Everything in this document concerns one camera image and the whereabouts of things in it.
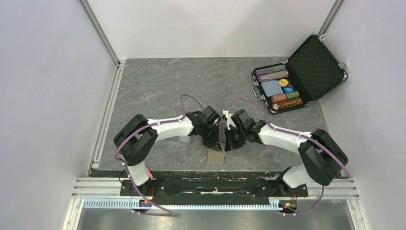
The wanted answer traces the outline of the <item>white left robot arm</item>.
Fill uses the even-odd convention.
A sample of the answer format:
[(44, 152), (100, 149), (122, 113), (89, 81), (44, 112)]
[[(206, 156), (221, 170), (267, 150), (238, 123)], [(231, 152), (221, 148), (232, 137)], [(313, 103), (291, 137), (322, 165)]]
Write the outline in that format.
[(124, 162), (132, 189), (138, 195), (150, 190), (150, 176), (145, 159), (153, 145), (163, 139), (200, 136), (206, 148), (222, 151), (219, 141), (221, 116), (211, 106), (202, 111), (186, 112), (167, 119), (147, 119), (135, 115), (113, 139), (116, 157)]

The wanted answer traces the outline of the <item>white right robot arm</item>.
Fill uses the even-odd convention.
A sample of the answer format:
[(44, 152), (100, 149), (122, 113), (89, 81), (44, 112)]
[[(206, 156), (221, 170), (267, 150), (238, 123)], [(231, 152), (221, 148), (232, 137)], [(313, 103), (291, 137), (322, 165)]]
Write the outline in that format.
[(348, 157), (323, 129), (299, 132), (276, 126), (265, 120), (258, 122), (241, 109), (235, 113), (223, 110), (226, 121), (226, 151), (236, 150), (247, 141), (261, 145), (276, 146), (300, 156), (299, 166), (288, 167), (277, 178), (277, 191), (290, 195), (297, 187), (315, 182), (328, 186), (339, 178), (349, 162)]

